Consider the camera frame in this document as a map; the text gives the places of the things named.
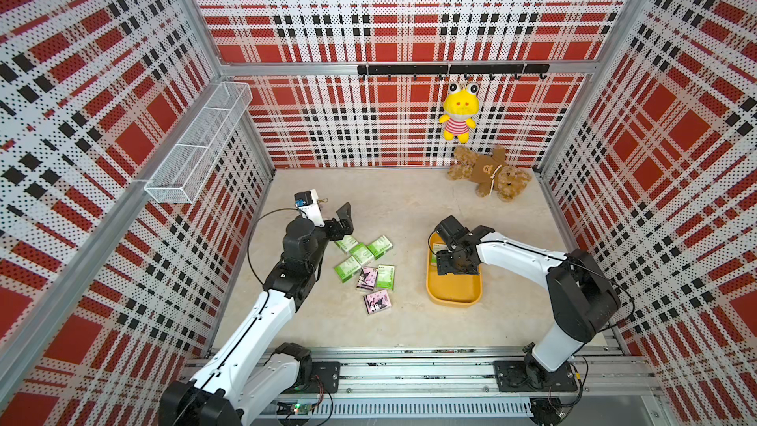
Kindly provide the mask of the yellow storage tray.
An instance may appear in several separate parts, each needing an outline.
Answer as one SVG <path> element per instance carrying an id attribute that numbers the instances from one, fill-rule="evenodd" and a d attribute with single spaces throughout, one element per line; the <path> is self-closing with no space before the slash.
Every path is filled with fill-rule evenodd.
<path id="1" fill-rule="evenodd" d="M 430 245 L 443 244 L 437 233 L 430 238 Z M 431 248 L 428 252 L 426 290 L 430 299 L 441 306 L 468 308 L 477 304 L 483 295 L 483 279 L 480 275 L 437 274 L 437 266 L 431 266 Z"/>

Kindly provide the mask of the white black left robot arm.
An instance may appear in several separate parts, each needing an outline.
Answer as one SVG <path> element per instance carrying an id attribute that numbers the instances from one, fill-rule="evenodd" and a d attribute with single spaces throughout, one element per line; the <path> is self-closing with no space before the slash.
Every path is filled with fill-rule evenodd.
<path id="1" fill-rule="evenodd" d="M 187 382 L 172 382 L 159 405 L 162 425 L 250 425 L 282 392 L 307 386 L 311 352 L 284 343 L 264 355 L 319 281 L 327 246 L 352 235 L 352 208 L 325 220 L 312 192 L 296 196 L 298 215 L 286 227 L 282 254 L 246 319 Z"/>

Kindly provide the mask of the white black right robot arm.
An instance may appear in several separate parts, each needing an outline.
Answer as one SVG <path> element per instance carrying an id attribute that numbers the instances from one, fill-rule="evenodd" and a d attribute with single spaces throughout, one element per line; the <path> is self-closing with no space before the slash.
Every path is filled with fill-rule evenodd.
<path id="1" fill-rule="evenodd" d="M 550 301 L 553 325 L 543 339 L 524 349 L 520 381 L 523 387 L 544 391 L 568 372 L 570 358 L 609 326 L 621 308 L 611 281 L 593 257 L 583 250 L 551 252 L 514 241 L 494 229 L 472 230 L 447 217 L 434 233 L 441 250 L 431 250 L 437 272 L 477 275 L 482 264 L 504 268 L 543 288 Z"/>

